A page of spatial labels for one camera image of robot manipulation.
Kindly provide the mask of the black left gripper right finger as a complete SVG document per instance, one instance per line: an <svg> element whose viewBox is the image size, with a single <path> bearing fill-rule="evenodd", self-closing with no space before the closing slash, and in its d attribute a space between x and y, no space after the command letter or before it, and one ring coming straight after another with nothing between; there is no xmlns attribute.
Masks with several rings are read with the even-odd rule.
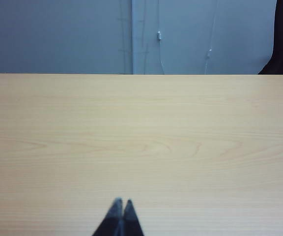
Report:
<svg viewBox="0 0 283 236"><path fill-rule="evenodd" d="M136 214L131 199L127 201L123 214L124 235L125 236L144 236L138 216Z"/></svg>

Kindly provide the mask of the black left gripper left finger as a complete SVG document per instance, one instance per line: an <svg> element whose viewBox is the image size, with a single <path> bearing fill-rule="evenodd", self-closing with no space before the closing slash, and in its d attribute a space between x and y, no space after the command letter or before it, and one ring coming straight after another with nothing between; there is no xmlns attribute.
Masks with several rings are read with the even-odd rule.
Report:
<svg viewBox="0 0 283 236"><path fill-rule="evenodd" d="M104 219L93 233L93 236L120 236L121 220L122 199L115 198Z"/></svg>

